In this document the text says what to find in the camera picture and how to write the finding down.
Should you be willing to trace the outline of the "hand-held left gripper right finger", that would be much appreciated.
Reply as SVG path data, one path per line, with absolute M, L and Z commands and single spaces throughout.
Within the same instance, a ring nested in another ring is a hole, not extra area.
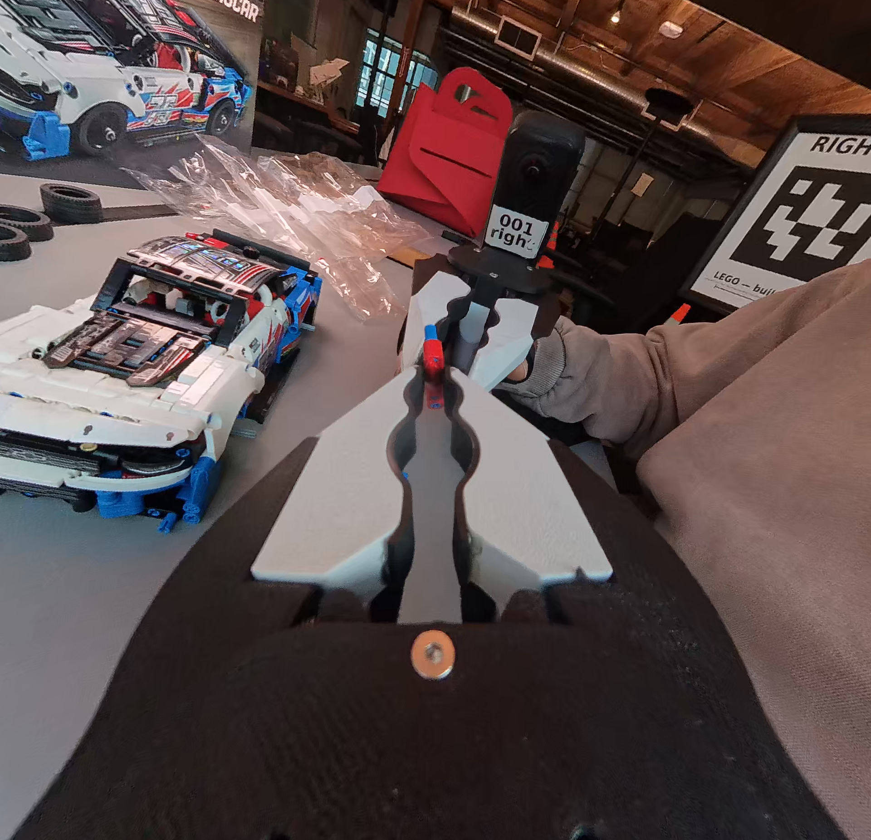
M 455 488 L 453 557 L 464 622 L 497 619 L 541 593 L 613 567 L 548 437 L 456 369 L 445 376 Z

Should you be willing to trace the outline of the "framed marker sign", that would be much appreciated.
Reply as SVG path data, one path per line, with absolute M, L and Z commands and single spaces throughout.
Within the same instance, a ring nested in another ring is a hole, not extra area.
M 724 316 L 869 258 L 870 116 L 783 128 L 693 268 L 681 299 Z

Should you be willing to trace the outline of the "toy brick race car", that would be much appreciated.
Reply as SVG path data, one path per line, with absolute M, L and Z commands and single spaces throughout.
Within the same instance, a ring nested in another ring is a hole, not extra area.
M 152 239 L 100 290 L 2 322 L 1 490 L 197 524 L 238 420 L 265 421 L 314 329 L 309 261 L 221 230 Z

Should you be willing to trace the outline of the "grey desk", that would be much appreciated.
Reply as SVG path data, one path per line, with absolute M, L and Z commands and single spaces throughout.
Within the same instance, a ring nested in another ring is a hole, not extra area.
M 2 498 L 2 838 L 544 836 L 508 791 L 536 708 L 496 667 L 540 628 L 451 628 L 427 682 L 418 627 L 248 570 L 287 456 L 390 378 L 403 313 L 360 324 L 325 286 L 300 385 L 231 440 L 203 526 Z

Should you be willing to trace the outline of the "red brick connector piece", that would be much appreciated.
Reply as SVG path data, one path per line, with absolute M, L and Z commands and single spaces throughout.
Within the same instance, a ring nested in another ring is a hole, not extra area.
M 422 368 L 425 404 L 430 410 L 442 410 L 445 362 L 442 344 L 438 337 L 430 337 L 423 342 Z

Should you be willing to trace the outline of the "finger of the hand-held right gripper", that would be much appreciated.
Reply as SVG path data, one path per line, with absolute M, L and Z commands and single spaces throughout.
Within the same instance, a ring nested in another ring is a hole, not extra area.
M 472 361 L 468 376 L 486 391 L 503 382 L 527 358 L 538 306 L 527 301 L 496 301 L 497 322 Z
M 400 371 L 421 360 L 426 327 L 434 325 L 445 352 L 454 326 L 470 307 L 471 287 L 461 278 L 437 271 L 410 300 L 399 350 Z

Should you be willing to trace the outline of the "person's right forearm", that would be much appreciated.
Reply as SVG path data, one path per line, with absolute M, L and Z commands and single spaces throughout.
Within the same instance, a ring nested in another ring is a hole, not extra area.
M 499 388 L 545 418 L 581 423 L 593 438 L 642 454 L 767 357 L 785 356 L 804 332 L 824 332 L 833 312 L 859 321 L 869 347 L 869 260 L 776 293 L 716 323 L 659 325 L 647 334 L 604 335 L 560 319 L 536 343 L 525 381 Z

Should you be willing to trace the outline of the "metal air duct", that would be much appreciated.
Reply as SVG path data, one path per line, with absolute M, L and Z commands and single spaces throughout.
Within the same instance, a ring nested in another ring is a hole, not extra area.
M 498 48 L 517 54 L 520 60 L 526 62 L 527 65 L 533 65 L 550 75 L 560 74 L 565 80 L 572 79 L 581 87 L 608 94 L 624 105 L 637 109 L 641 117 L 650 121 L 654 118 L 652 105 L 647 101 L 644 93 L 622 82 L 614 75 L 587 66 L 564 51 L 557 49 L 546 40 L 538 39 L 538 45 L 532 59 L 525 60 L 521 56 L 521 50 L 499 40 L 499 34 L 505 24 L 531 32 L 525 25 L 513 19 L 505 16 L 492 19 L 483 12 L 467 11 L 463 7 L 454 6 L 450 12 L 450 23 L 453 27 L 470 30 L 473 35 L 493 43 Z

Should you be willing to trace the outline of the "toy car set box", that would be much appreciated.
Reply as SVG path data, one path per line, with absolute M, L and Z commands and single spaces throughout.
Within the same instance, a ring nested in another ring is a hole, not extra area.
M 133 186 L 252 148 L 265 0 L 1 0 L 2 174 Z

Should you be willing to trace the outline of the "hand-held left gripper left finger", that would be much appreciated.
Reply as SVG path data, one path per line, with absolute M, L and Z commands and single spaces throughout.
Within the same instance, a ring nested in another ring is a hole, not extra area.
M 423 378 L 411 367 L 317 438 L 251 566 L 256 581 L 347 590 L 395 623 L 415 555 L 408 464 Z

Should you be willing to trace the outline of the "black light stand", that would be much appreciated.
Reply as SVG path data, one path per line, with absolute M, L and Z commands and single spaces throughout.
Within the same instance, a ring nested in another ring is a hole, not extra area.
M 645 92 L 646 108 L 642 114 L 649 116 L 651 123 L 646 128 L 641 142 L 633 153 L 629 162 L 617 180 L 608 201 L 605 203 L 601 214 L 598 216 L 595 226 L 592 229 L 592 237 L 598 236 L 604 224 L 607 222 L 608 214 L 611 212 L 614 203 L 616 202 L 621 190 L 626 185 L 631 171 L 639 158 L 646 149 L 653 134 L 663 122 L 668 128 L 674 130 L 680 129 L 684 119 L 693 110 L 693 103 L 685 96 L 669 91 L 664 88 L 649 88 Z

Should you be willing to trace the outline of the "pile of clear plastic bags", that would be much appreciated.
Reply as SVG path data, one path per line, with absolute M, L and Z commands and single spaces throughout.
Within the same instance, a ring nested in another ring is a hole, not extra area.
M 174 210 L 213 219 L 311 267 L 362 323 L 405 312 L 379 265 L 426 236 L 348 164 L 312 152 L 244 155 L 198 136 L 190 156 L 167 168 L 123 170 Z

